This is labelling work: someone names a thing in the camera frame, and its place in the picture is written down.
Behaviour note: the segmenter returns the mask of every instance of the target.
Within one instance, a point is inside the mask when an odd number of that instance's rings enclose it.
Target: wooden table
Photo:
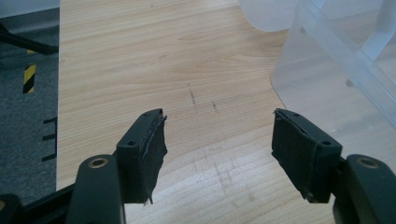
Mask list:
[[[271,156],[286,36],[249,25],[237,1],[62,1],[58,189],[161,107],[169,152],[129,223],[333,223]]]

